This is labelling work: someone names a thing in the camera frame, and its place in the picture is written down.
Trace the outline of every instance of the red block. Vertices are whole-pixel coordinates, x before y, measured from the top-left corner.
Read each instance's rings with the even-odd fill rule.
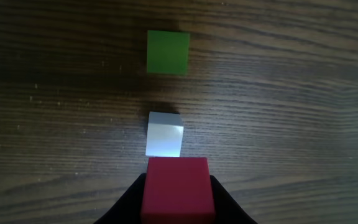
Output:
[[[206,158],[149,159],[142,224],[210,224],[214,199]]]

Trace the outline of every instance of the block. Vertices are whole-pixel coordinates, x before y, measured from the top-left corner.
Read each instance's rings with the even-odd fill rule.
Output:
[[[214,199],[206,158],[151,157],[140,213],[143,224],[211,224]]]
[[[179,114],[150,112],[146,156],[179,157],[183,122]]]
[[[190,34],[149,30],[147,72],[186,75]]]

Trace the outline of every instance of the tabletop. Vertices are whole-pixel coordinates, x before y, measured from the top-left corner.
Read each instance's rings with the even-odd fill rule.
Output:
[[[147,31],[190,33],[185,77]],[[358,1],[0,0],[0,223],[93,223],[149,111],[258,223],[358,223]]]

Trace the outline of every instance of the white block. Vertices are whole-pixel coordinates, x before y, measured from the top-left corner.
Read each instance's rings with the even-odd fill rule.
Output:
[[[180,157],[183,122],[179,114],[150,112],[146,156]]]

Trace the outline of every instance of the green block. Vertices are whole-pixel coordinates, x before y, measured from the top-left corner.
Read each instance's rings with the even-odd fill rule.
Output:
[[[190,34],[149,30],[147,73],[186,75]]]

